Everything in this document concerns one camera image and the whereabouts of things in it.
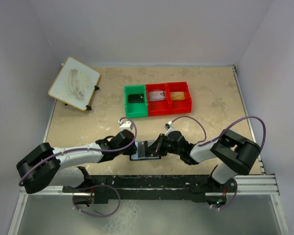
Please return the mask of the black card holder wallet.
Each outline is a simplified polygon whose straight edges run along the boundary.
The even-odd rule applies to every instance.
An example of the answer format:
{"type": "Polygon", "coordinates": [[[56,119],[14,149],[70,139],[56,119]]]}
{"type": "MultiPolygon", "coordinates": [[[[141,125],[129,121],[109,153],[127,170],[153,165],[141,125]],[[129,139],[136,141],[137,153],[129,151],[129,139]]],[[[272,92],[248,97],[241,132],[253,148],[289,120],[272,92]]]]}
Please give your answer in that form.
{"type": "Polygon", "coordinates": [[[131,161],[144,161],[144,160],[158,160],[168,154],[168,151],[163,147],[156,151],[156,140],[148,141],[135,141],[137,150],[134,154],[130,155],[131,161]]]}

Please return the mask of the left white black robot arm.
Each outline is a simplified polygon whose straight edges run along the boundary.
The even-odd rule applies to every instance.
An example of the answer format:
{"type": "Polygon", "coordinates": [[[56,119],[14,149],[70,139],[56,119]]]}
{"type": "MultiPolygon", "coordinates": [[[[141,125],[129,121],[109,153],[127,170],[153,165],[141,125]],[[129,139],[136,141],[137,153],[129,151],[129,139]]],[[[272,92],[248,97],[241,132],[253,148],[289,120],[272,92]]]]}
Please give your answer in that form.
{"type": "Polygon", "coordinates": [[[41,143],[17,163],[19,185],[25,187],[28,194],[34,194],[51,186],[61,170],[112,161],[119,155],[132,155],[137,149],[136,136],[129,130],[122,130],[116,136],[71,148],[53,148],[48,142],[41,143]]]}

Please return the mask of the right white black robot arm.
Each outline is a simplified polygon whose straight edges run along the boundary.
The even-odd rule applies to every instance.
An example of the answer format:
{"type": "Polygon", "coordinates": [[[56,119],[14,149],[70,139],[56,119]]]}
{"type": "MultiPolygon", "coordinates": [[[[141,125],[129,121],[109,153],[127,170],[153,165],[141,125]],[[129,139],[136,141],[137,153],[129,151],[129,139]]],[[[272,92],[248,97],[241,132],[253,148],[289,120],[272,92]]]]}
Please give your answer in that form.
{"type": "Polygon", "coordinates": [[[179,131],[160,134],[145,148],[147,156],[163,157],[175,154],[187,165],[218,158],[222,163],[214,168],[208,179],[212,191],[220,191],[225,183],[237,176],[248,175],[261,152],[261,147],[240,134],[227,130],[219,139],[206,145],[189,143],[179,131]]]}

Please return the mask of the black card in green bin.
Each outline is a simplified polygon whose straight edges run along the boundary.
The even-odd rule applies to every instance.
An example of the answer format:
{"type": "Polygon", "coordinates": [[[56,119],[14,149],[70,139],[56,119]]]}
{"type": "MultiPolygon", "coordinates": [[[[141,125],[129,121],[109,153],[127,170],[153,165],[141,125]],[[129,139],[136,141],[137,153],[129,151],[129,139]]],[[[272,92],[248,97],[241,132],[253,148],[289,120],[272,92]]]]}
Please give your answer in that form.
{"type": "Polygon", "coordinates": [[[127,97],[128,103],[144,103],[144,94],[129,94],[127,97]]]}

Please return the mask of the silver card in red bin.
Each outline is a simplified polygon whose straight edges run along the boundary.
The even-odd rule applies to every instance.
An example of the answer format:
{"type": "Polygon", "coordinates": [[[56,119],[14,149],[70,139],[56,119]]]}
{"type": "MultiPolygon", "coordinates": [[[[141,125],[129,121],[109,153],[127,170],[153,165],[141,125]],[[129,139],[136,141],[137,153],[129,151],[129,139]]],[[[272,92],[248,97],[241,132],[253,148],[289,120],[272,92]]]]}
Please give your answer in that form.
{"type": "Polygon", "coordinates": [[[151,91],[148,93],[148,96],[149,96],[149,101],[151,102],[162,101],[162,100],[165,100],[166,93],[165,91],[151,91]]]}

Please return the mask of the orange card in red bin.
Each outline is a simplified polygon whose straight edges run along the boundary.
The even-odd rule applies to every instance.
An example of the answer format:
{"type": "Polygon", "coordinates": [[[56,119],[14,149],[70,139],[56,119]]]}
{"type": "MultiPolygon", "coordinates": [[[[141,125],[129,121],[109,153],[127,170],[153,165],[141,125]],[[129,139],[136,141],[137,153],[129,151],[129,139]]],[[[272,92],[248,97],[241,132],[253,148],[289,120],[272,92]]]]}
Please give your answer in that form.
{"type": "Polygon", "coordinates": [[[185,100],[184,92],[170,92],[171,101],[182,101],[185,100]]]}

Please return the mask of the green plastic bin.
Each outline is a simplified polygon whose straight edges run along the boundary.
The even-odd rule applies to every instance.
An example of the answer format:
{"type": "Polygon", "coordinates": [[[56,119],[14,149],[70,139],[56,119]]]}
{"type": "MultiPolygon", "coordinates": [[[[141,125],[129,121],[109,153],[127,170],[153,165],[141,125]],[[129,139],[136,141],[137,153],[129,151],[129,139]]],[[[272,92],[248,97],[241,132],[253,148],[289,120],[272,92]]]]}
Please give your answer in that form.
{"type": "Polygon", "coordinates": [[[124,87],[124,108],[128,118],[143,118],[148,116],[145,85],[124,87]]]}

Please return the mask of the middle red plastic bin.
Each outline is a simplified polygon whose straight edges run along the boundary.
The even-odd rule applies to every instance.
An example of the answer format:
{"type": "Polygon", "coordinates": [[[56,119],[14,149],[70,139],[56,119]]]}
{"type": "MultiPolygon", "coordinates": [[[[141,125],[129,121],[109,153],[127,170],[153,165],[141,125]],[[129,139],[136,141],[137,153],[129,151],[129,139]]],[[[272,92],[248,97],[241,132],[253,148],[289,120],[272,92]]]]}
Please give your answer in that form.
{"type": "Polygon", "coordinates": [[[163,116],[170,114],[171,98],[169,95],[169,89],[166,83],[158,84],[146,84],[146,96],[148,115],[151,116],[163,116]],[[151,101],[151,93],[163,93],[161,100],[151,101]]]}

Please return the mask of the red plastic bin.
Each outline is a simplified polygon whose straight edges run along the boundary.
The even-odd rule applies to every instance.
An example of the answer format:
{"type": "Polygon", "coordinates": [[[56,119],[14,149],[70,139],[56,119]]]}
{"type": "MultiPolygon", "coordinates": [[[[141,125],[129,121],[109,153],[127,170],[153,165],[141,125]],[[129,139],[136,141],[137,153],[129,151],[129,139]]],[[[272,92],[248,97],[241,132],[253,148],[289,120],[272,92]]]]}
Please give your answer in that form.
{"type": "Polygon", "coordinates": [[[192,111],[192,97],[187,82],[166,83],[170,92],[184,92],[185,100],[171,101],[170,114],[187,114],[192,111]]]}
{"type": "Polygon", "coordinates": [[[169,95],[169,89],[166,83],[158,84],[146,84],[146,96],[148,115],[151,116],[163,116],[170,114],[171,98],[169,95]],[[151,101],[151,93],[163,93],[161,100],[151,101]]]}

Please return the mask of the right red plastic bin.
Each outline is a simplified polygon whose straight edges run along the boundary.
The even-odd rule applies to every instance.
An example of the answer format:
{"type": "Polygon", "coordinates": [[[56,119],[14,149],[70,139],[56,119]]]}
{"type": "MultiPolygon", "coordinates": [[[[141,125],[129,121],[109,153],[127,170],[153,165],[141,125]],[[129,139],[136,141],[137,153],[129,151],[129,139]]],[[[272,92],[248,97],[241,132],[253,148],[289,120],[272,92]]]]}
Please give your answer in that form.
{"type": "Polygon", "coordinates": [[[185,100],[171,101],[170,114],[187,114],[192,111],[192,97],[187,82],[166,83],[170,92],[184,92],[185,100]]]}

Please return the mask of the small whiteboard with wooden frame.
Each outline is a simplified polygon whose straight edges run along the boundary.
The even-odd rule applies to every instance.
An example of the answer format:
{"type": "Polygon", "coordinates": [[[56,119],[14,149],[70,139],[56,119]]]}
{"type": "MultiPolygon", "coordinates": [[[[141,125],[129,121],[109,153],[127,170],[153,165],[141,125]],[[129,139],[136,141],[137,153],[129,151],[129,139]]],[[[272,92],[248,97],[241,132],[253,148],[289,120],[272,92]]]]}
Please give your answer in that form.
{"type": "Polygon", "coordinates": [[[81,111],[92,109],[90,101],[99,90],[100,73],[69,56],[56,76],[48,94],[81,111]]]}

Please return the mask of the aluminium frame rail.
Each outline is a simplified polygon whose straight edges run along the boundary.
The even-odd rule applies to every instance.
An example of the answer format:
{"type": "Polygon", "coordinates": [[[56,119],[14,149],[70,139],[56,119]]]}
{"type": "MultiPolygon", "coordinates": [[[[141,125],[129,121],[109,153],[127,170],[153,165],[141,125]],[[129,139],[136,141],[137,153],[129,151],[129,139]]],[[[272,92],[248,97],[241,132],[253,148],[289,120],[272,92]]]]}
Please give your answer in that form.
{"type": "MultiPolygon", "coordinates": [[[[235,177],[233,178],[236,183],[237,183],[237,192],[236,193],[242,193],[242,194],[246,194],[246,195],[265,195],[265,194],[276,194],[278,193],[278,186],[276,183],[276,179],[274,176],[265,176],[265,175],[255,175],[255,176],[239,176],[239,177],[235,177]]],[[[51,184],[51,186],[48,186],[46,188],[44,188],[41,191],[47,190],[48,188],[61,188],[60,192],[63,192],[63,187],[64,186],[69,186],[68,183],[55,183],[55,184],[51,184]]]]}

